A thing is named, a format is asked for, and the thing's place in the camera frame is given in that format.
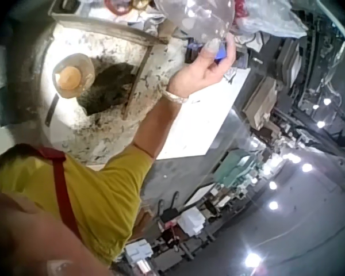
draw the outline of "person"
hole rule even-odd
[[[112,275],[108,266],[132,233],[143,179],[181,103],[222,80],[235,61],[233,36],[216,64],[218,50],[218,40],[207,43],[170,79],[133,142],[101,171],[23,144],[0,156],[0,275]]]

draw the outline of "red object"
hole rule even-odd
[[[26,156],[36,156],[52,161],[56,198],[57,204],[59,206],[60,216],[62,217],[63,223],[66,226],[68,226],[68,228],[72,230],[72,232],[80,240],[82,240],[81,234],[79,233],[79,229],[76,224],[74,212],[71,207],[68,189],[65,181],[63,166],[63,163],[66,160],[65,153],[53,148],[40,147],[37,149],[30,145],[18,144],[0,156],[0,166],[4,161],[8,160],[10,157],[13,157],[15,155],[19,156],[23,154]]]
[[[235,0],[235,20],[248,16],[246,0]]]
[[[129,1],[128,5],[117,4],[115,0],[104,0],[105,6],[117,16],[123,16],[132,10],[132,1]]]

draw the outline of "clear plastic bag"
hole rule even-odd
[[[234,0],[155,0],[158,9],[197,41],[223,39],[231,28]]]
[[[307,27],[291,11],[288,0],[236,0],[235,25],[242,33],[266,32],[300,38]]]

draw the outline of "ceiling light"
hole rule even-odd
[[[254,148],[258,148],[258,144],[257,144],[256,142],[254,142],[254,141],[251,141],[251,145],[252,145],[252,147],[254,147]]]
[[[277,184],[274,181],[271,181],[269,185],[270,185],[270,189],[271,190],[276,190],[277,189]]]
[[[194,0],[188,0],[188,2],[187,2],[187,7],[193,7],[194,6],[194,4],[195,4],[195,1]]]
[[[277,210],[277,209],[278,209],[278,204],[277,204],[277,202],[276,202],[276,201],[270,202],[269,208],[270,208],[271,210]]]
[[[303,172],[308,173],[313,169],[313,166],[309,163],[306,163],[301,167],[301,169],[303,170]]]
[[[194,17],[194,16],[196,16],[196,14],[192,10],[188,10],[188,16],[189,17]]]
[[[319,122],[317,123],[317,127],[318,127],[318,128],[323,128],[325,125],[326,125],[326,123],[325,123],[324,121],[319,121]]]
[[[323,103],[325,105],[329,105],[331,103],[331,100],[329,98],[326,98],[326,99],[323,100]]]
[[[246,266],[256,268],[260,265],[262,258],[255,253],[250,253],[246,259]]]
[[[289,154],[288,159],[290,159],[294,164],[298,164],[301,158],[295,154]]]
[[[263,174],[264,174],[264,175],[269,175],[269,174],[271,174],[271,169],[270,169],[269,167],[267,167],[267,166],[264,166],[264,167],[263,167]]]
[[[271,160],[271,166],[277,167],[281,162],[283,161],[283,158],[280,156],[275,156]]]

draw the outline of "red suspender strap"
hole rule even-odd
[[[63,161],[59,159],[58,160],[54,159],[52,161],[52,166],[53,166],[53,177],[55,179],[57,204],[59,206],[59,211],[62,217],[62,221],[64,222],[66,226],[69,227],[70,230],[73,231],[73,233],[80,240],[82,240],[81,234],[79,233],[79,229],[76,224],[74,212],[70,204],[68,189],[65,182]]]
[[[65,153],[53,148],[41,147],[37,149],[27,144],[17,144],[0,156],[0,166],[2,163],[15,156],[36,156],[52,161],[53,178],[55,181],[55,191],[60,216],[62,217],[63,223],[82,241],[65,181],[63,166],[66,160]]]
[[[79,229],[76,224],[73,208],[71,207],[68,188],[65,181],[63,166],[63,163],[66,160],[65,153],[53,148],[45,147],[39,148],[39,153],[42,157],[52,160],[56,198],[62,221],[82,241],[81,234],[79,233]]]

